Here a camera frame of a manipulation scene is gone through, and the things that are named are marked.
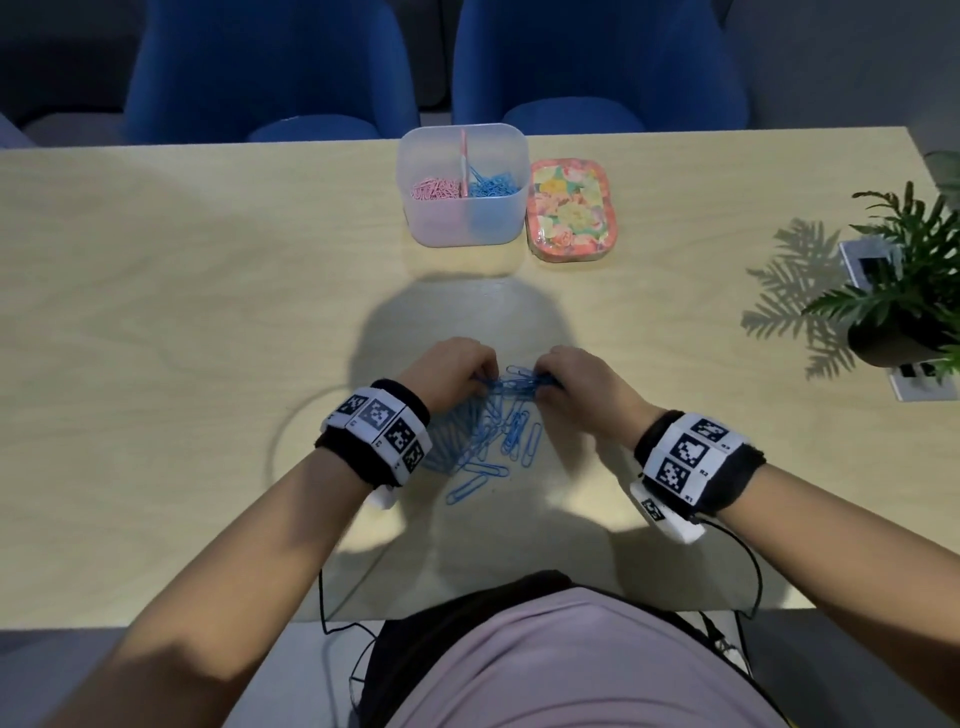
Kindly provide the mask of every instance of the flower pattern lid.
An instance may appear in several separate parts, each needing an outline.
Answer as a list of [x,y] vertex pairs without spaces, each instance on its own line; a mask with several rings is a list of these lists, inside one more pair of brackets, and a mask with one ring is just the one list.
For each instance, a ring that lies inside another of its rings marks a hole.
[[590,159],[541,159],[532,165],[527,228],[534,255],[550,262],[596,260],[616,242],[610,183]]

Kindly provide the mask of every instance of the hand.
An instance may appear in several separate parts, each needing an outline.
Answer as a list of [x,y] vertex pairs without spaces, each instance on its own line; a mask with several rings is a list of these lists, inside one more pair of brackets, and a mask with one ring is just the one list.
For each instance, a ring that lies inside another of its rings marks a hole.
[[541,387],[537,404],[554,406],[588,432],[629,450],[666,411],[637,394],[603,359],[583,349],[554,347],[537,360],[535,371],[555,376],[564,386]]
[[426,405],[431,414],[452,409],[467,397],[484,396],[481,381],[500,376],[496,352],[479,341],[463,337],[434,344],[396,378]]

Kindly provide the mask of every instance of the forearm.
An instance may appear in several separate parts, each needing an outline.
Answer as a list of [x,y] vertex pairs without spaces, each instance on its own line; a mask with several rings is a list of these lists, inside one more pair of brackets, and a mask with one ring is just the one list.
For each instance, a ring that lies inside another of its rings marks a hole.
[[369,492],[336,455],[312,452],[151,602],[53,724],[129,724],[137,702],[156,724],[179,712],[180,725],[221,722]]
[[960,556],[773,466],[720,514],[840,626],[954,716]]

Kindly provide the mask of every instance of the black plant pot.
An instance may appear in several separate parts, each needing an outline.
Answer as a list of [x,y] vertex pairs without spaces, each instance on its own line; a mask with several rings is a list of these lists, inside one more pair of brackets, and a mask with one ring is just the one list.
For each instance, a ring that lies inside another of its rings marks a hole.
[[851,350],[875,367],[898,367],[943,356],[939,349],[950,343],[943,325],[932,316],[916,318],[895,308],[877,326],[872,320],[850,327],[847,343]]

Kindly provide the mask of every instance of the wristband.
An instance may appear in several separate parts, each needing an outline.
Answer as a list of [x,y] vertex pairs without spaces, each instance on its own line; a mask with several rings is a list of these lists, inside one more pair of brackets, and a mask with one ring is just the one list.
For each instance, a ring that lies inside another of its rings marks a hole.
[[678,410],[662,415],[644,433],[634,455],[647,490],[688,520],[731,505],[766,462],[742,435],[709,417]]
[[338,455],[374,489],[398,488],[432,449],[430,412],[399,382],[361,387],[324,420],[314,444]]

